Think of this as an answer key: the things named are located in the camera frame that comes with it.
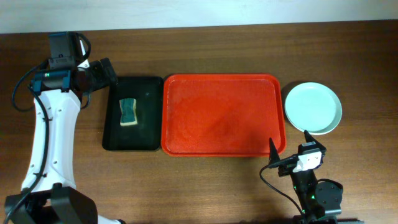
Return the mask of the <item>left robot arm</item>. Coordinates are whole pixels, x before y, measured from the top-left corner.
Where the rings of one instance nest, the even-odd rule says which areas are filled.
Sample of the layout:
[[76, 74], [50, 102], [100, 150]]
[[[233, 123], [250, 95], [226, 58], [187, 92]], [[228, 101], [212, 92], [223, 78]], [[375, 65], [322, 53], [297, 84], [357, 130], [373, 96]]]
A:
[[35, 131], [21, 192], [6, 197], [5, 223], [122, 223], [98, 214], [92, 199], [77, 191], [73, 141], [84, 97], [118, 80], [108, 58], [89, 63], [90, 41], [78, 32], [49, 34], [50, 57], [29, 78]]

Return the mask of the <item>light green plate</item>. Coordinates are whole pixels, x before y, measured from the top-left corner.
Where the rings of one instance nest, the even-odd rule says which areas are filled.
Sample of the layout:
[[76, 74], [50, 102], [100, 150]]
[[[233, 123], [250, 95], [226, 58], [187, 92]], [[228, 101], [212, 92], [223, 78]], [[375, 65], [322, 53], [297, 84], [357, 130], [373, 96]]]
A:
[[311, 135], [332, 132], [340, 123], [343, 107], [337, 94], [327, 86], [305, 82], [293, 87], [284, 102], [287, 119], [296, 129]]

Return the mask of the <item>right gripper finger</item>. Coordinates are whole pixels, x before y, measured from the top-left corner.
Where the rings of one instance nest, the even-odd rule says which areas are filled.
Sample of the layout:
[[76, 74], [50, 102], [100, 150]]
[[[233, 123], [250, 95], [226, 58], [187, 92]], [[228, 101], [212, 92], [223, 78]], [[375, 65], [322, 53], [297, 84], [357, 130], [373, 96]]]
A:
[[326, 147], [317, 141], [307, 130], [304, 131], [304, 136], [307, 143], [314, 142], [316, 147], [319, 148], [322, 153], [326, 152]]
[[273, 169], [280, 166], [287, 166], [288, 164], [292, 164], [294, 162], [294, 157], [292, 156], [285, 159], [280, 159], [272, 138], [269, 138], [269, 149], [270, 153], [268, 168]]

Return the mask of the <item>green yellow sponge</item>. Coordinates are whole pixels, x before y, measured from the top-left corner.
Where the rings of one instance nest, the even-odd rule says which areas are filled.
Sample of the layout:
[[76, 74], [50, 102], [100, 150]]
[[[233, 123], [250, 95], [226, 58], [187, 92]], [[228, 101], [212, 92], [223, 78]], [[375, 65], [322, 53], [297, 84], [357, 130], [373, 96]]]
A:
[[137, 124], [136, 103], [137, 101], [135, 98], [124, 98], [119, 101], [121, 126], [133, 126]]

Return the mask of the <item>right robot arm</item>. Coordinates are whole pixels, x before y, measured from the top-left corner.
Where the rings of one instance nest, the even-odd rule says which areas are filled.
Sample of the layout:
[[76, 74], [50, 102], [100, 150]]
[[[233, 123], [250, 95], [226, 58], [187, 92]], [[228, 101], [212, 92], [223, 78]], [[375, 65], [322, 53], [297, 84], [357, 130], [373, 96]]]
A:
[[281, 159], [273, 140], [269, 140], [269, 163], [262, 170], [278, 169], [279, 177], [289, 176], [292, 180], [298, 202], [294, 205], [300, 214], [293, 217], [293, 223], [337, 223], [341, 214], [343, 186], [330, 179], [317, 179], [314, 170], [323, 164], [326, 147], [308, 131], [304, 132], [305, 143], [298, 146], [298, 152]]

